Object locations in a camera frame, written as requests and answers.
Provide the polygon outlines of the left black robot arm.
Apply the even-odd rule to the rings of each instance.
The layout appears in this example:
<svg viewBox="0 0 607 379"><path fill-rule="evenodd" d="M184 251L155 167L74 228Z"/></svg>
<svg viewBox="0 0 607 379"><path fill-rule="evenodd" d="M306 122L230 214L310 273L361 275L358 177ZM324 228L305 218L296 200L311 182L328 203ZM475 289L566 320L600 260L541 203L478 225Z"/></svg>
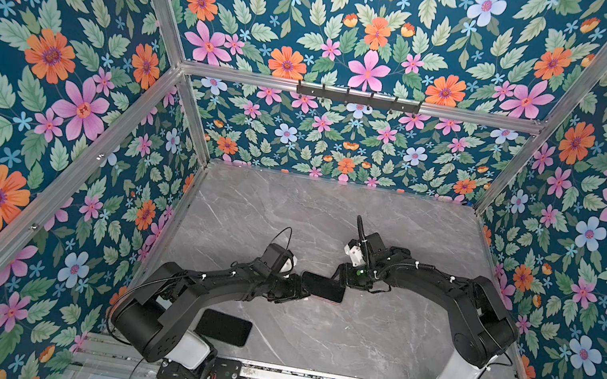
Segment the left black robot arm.
<svg viewBox="0 0 607 379"><path fill-rule="evenodd" d="M186 379L210 379L217 351L191 330L200 311L258 297L281 304L306 299L309 293L300 275L274 273L257 259L207 272L168 262L112 307L110 321L145 362L167 360Z"/></svg>

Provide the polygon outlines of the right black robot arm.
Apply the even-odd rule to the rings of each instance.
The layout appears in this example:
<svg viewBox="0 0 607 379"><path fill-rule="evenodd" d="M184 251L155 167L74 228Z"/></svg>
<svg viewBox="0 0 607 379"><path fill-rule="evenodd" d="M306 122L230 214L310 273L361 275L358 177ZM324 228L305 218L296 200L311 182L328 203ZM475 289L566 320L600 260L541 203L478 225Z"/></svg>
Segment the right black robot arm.
<svg viewBox="0 0 607 379"><path fill-rule="evenodd" d="M367 240L353 239L344 251L350 262L334 274L344 287L372 294L381 283L387 291L409 290L446 311L454 351L435 379L481 379L517 340L509 310L489 278L456 277L414 259L406 248Z"/></svg>

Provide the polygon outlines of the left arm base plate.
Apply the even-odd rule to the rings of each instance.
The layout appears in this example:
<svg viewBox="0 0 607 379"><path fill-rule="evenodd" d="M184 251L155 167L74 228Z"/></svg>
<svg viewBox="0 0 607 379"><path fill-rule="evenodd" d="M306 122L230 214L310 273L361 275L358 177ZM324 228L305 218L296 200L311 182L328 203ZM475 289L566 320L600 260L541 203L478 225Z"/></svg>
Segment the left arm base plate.
<svg viewBox="0 0 607 379"><path fill-rule="evenodd" d="M174 361L164 360L156 374L157 379L239 379L242 363L211 354L196 369L190 370Z"/></svg>

